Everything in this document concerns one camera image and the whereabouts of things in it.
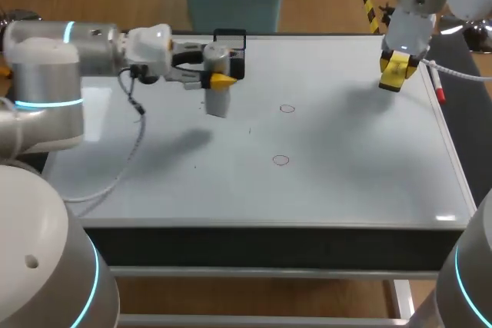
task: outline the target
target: wooden floor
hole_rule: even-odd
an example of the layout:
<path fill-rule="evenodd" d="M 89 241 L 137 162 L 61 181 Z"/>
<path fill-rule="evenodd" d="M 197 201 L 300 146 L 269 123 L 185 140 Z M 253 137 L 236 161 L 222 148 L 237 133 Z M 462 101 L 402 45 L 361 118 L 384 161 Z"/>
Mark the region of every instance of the wooden floor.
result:
<path fill-rule="evenodd" d="M 372 0 L 376 9 L 394 0 Z M 114 22 L 120 28 L 168 23 L 191 29 L 186 0 L 0 0 L 48 20 Z M 284 0 L 279 31 L 368 33 L 362 0 Z M 474 56 L 492 75 L 489 56 Z M 0 93 L 8 85 L 0 82 Z M 391 317 L 384 281 L 118 279 L 123 313 L 191 313 L 278 316 Z M 433 281 L 413 281 L 419 304 Z"/>

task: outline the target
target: metal table frame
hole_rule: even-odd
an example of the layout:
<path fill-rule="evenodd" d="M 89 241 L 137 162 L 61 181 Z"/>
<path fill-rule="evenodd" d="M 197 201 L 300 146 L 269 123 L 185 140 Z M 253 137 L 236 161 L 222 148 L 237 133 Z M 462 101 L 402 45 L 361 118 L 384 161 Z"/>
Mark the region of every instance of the metal table frame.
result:
<path fill-rule="evenodd" d="M 116 277 L 241 277 L 241 278 L 308 278 L 346 280 L 389 280 L 396 319 L 353 319 L 298 316 L 219 316 L 219 315 L 158 315 L 121 314 L 119 326 L 193 326 L 193 327 L 330 327 L 330 328 L 390 328 L 404 326 L 414 313 L 411 279 L 435 279 L 437 273 L 364 272 L 345 270 L 276 270 L 204 267 L 111 267 Z"/>

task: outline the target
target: red marker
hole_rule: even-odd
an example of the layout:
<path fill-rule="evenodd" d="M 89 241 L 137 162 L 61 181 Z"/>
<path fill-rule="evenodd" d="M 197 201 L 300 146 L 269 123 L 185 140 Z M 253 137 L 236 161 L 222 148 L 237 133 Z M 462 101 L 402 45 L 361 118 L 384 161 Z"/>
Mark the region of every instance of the red marker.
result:
<path fill-rule="evenodd" d="M 434 88 L 436 90 L 437 101 L 439 104 L 446 104 L 446 96 L 444 96 L 443 85 L 440 82 L 439 72 L 436 68 L 433 68 L 432 65 L 435 65 L 435 61 L 430 61 L 430 75 L 432 76 L 432 80 L 434 81 Z"/>

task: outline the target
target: red circle marking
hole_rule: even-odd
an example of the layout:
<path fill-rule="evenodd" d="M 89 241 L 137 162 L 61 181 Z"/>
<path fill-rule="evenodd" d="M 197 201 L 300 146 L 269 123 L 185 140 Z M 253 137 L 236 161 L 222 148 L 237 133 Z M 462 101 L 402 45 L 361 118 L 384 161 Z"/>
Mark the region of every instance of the red circle marking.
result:
<path fill-rule="evenodd" d="M 291 160 L 289 159 L 289 157 L 286 157 L 285 155 L 275 155 L 275 156 L 272 158 L 272 160 L 273 160 L 273 161 L 274 161 L 274 163 L 275 163 L 276 165 L 278 165 L 279 167 L 282 167 L 282 166 L 284 166 L 284 165 L 288 164 L 288 163 L 289 163 L 289 161 L 291 161 Z"/>
<path fill-rule="evenodd" d="M 280 106 L 280 111 L 282 113 L 293 113 L 295 111 L 295 108 L 292 105 L 283 104 Z"/>

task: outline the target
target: table surface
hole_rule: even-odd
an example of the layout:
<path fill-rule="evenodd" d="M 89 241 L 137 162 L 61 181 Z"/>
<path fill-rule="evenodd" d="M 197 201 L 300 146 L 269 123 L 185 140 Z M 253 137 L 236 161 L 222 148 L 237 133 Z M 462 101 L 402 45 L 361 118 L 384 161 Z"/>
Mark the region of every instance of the table surface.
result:
<path fill-rule="evenodd" d="M 137 85 L 144 143 L 83 224 L 463 229 L 474 203 L 427 70 L 381 90 L 380 47 L 374 36 L 251 37 L 227 119 L 204 113 L 203 91 Z M 65 196 L 108 184 L 138 130 L 114 78 L 85 78 L 83 93 L 85 140 L 50 154 L 43 173 Z"/>

